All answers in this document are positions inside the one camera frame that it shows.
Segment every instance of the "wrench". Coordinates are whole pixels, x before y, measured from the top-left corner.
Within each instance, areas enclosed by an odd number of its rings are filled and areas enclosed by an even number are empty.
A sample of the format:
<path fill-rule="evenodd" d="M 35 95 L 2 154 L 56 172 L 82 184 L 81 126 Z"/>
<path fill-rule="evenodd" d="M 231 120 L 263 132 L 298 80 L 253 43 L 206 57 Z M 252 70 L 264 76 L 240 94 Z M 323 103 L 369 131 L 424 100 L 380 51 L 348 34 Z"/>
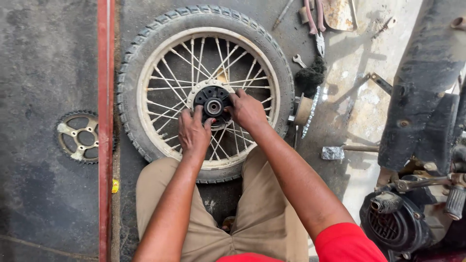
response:
<path fill-rule="evenodd" d="M 302 62 L 300 55 L 296 55 L 296 57 L 293 56 L 293 62 L 298 63 L 302 68 L 307 68 L 307 66 Z"/>

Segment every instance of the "wheel hub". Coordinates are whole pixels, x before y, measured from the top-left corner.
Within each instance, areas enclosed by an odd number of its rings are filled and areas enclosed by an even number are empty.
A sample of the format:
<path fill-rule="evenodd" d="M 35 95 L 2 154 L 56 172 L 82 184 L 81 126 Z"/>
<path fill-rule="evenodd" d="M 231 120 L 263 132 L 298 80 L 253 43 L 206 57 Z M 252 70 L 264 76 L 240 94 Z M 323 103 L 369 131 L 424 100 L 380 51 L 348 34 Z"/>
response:
<path fill-rule="evenodd" d="M 194 93 L 190 92 L 188 105 L 193 110 L 197 105 L 202 105 L 202 124 L 213 117 L 216 121 L 212 124 L 212 130 L 218 130 L 231 120 L 230 113 L 225 112 L 224 108 L 232 105 L 228 95 L 233 92 L 233 88 L 219 80 L 203 81 L 195 86 Z"/>

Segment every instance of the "knee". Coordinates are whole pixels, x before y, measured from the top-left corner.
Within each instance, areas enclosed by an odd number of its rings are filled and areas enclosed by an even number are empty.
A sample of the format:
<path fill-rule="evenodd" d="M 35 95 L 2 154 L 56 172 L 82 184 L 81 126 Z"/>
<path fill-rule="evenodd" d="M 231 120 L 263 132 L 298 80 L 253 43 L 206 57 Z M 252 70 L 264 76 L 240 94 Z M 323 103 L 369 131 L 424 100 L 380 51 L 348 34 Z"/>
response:
<path fill-rule="evenodd" d="M 161 182 L 168 184 L 173 177 L 179 161 L 174 158 L 161 158 L 148 164 L 142 169 L 137 179 L 138 184 Z"/>

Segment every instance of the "rusty metal plate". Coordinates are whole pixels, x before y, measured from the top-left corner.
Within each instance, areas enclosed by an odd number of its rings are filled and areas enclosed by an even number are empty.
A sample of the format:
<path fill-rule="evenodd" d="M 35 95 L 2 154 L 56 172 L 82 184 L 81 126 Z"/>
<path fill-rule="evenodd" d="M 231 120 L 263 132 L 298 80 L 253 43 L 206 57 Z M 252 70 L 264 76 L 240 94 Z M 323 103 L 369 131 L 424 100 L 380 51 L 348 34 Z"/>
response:
<path fill-rule="evenodd" d="M 352 0 L 327 0 L 322 1 L 322 4 L 323 15 L 329 27 L 343 31 L 357 29 Z"/>

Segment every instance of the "pliers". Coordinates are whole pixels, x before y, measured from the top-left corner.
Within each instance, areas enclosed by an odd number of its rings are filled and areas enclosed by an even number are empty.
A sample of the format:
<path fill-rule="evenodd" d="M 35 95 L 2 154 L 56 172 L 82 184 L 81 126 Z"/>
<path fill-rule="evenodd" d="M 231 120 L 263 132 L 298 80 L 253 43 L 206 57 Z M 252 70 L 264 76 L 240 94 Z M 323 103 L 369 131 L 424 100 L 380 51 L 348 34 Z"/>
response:
<path fill-rule="evenodd" d="M 306 7 L 306 14 L 309 19 L 309 34 L 315 34 L 315 43 L 317 44 L 317 51 L 321 57 L 324 57 L 325 54 L 325 40 L 323 38 L 322 32 L 325 31 L 325 26 L 323 25 L 323 5 L 322 0 L 315 0 L 317 8 L 317 25 L 319 26 L 319 31 L 315 27 L 314 20 L 312 19 L 311 10 L 309 8 L 309 0 L 304 0 L 304 6 Z"/>

